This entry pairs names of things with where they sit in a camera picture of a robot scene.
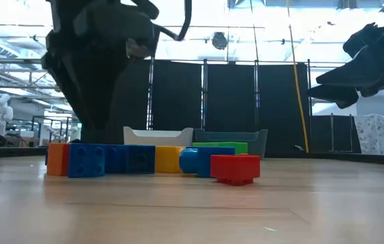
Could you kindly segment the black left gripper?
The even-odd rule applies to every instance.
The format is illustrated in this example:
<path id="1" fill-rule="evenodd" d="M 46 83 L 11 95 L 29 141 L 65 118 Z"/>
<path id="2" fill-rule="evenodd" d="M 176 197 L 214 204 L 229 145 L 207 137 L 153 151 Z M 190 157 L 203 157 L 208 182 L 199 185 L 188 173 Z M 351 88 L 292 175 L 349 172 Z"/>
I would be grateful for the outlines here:
<path id="1" fill-rule="evenodd" d="M 113 103 L 118 92 L 119 70 L 126 68 L 128 57 L 123 50 L 111 49 L 92 38 L 78 37 L 73 32 L 73 20 L 81 10 L 52 10 L 53 29 L 46 37 L 46 56 L 86 59 L 103 66 L 72 66 L 71 70 L 61 66 L 47 71 L 82 123 L 80 140 L 83 143 L 122 143 L 123 133 L 116 124 Z"/>

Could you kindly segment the small orange toy block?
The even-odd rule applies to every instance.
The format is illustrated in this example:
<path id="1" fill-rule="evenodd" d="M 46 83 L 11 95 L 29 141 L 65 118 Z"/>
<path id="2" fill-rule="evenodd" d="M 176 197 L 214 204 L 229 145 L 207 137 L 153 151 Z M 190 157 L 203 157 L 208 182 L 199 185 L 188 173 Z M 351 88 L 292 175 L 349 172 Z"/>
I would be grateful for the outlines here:
<path id="1" fill-rule="evenodd" d="M 47 152 L 47 175 L 68 176 L 69 144 L 50 143 Z"/>

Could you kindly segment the medium yellow toy block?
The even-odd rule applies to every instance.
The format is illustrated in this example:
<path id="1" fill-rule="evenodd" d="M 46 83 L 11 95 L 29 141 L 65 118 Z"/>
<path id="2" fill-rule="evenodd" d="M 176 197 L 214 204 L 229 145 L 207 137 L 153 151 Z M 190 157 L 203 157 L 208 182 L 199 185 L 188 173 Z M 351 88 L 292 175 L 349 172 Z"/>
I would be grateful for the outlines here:
<path id="1" fill-rule="evenodd" d="M 155 172 L 180 174 L 180 154 L 185 148 L 182 146 L 156 146 L 155 147 Z"/>

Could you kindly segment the long green toy block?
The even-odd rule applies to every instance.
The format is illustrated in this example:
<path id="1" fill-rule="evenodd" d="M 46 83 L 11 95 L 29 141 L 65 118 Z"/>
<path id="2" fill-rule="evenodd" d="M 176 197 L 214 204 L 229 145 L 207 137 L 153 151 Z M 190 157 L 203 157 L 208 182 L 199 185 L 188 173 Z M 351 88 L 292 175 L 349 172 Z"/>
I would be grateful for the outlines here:
<path id="1" fill-rule="evenodd" d="M 248 144 L 246 142 L 194 142 L 194 147 L 231 147 L 235 149 L 236 155 L 248 154 Z"/>

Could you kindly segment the medium blue toy block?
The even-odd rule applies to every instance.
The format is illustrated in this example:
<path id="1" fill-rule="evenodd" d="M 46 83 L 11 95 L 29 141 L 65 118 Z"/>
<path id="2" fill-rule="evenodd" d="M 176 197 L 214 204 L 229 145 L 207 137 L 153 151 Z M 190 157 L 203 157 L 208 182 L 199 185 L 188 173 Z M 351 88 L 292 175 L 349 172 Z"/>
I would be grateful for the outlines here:
<path id="1" fill-rule="evenodd" d="M 195 174 L 199 178 L 210 178 L 210 157 L 212 155 L 234 155 L 231 147 L 193 147 L 180 154 L 179 166 L 184 174 Z"/>

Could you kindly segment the small red toy block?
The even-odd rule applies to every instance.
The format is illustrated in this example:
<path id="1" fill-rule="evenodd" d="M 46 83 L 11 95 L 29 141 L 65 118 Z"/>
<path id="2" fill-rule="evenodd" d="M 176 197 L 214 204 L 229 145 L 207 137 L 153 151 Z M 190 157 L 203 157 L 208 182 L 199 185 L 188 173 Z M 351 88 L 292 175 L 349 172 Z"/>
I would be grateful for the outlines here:
<path id="1" fill-rule="evenodd" d="M 212 155 L 210 175 L 232 186 L 252 184 L 261 176 L 261 158 L 255 155 Z"/>

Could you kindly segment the low black panel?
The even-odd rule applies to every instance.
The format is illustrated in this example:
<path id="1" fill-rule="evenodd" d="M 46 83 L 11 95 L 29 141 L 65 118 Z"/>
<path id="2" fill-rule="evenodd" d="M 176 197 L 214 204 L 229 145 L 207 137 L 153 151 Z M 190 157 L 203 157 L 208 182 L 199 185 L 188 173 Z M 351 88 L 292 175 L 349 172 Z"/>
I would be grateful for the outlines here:
<path id="1" fill-rule="evenodd" d="M 361 153 L 352 116 L 312 116 L 309 149 L 313 153 Z"/>

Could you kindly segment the white patterned sheet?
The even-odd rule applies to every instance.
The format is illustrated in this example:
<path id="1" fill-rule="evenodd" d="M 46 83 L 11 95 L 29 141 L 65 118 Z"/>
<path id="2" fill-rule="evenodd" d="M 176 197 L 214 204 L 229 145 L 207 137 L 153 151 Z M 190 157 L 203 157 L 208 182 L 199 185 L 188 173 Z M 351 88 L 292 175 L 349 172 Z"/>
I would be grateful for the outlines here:
<path id="1" fill-rule="evenodd" d="M 355 116 L 354 123 L 361 153 L 365 155 L 384 155 L 384 115 Z"/>

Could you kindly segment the white plastic bin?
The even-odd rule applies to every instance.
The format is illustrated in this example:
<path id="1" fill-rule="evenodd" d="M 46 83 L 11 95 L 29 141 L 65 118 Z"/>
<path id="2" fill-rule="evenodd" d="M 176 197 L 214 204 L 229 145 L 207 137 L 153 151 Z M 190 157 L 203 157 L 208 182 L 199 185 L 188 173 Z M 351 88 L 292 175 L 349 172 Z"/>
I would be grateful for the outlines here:
<path id="1" fill-rule="evenodd" d="M 124 144 L 150 145 L 150 146 L 191 146 L 193 141 L 193 128 L 184 128 L 181 131 L 166 130 L 138 130 L 123 127 Z"/>

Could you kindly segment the teal plastic bin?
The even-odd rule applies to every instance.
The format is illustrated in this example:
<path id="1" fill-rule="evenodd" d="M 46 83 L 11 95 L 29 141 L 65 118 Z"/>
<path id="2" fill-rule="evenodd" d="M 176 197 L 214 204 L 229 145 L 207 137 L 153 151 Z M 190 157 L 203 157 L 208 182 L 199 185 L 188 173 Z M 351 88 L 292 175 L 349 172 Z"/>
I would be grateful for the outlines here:
<path id="1" fill-rule="evenodd" d="M 194 131 L 196 142 L 246 142 L 248 153 L 261 158 L 265 156 L 267 134 L 267 129 L 258 132 L 211 132 L 203 129 Z"/>

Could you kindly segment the black partition screen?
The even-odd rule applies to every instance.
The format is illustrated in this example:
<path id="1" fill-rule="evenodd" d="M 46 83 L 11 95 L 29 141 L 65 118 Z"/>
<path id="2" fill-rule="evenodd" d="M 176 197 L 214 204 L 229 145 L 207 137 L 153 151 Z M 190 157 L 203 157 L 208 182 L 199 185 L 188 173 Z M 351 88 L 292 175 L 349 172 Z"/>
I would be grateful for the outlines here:
<path id="1" fill-rule="evenodd" d="M 307 65 L 201 64 L 148 60 L 130 73 L 126 126 L 211 132 L 268 130 L 266 150 L 290 153 L 308 134 Z"/>

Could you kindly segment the dark round ceiling fixture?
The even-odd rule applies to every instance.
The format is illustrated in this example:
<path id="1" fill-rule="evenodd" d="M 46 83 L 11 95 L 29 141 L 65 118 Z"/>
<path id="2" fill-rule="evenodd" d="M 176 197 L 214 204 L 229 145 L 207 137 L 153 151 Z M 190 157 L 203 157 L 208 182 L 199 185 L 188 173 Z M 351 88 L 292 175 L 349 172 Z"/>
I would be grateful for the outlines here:
<path id="1" fill-rule="evenodd" d="M 214 32 L 211 38 L 212 46 L 218 50 L 224 50 L 228 46 L 224 32 Z"/>

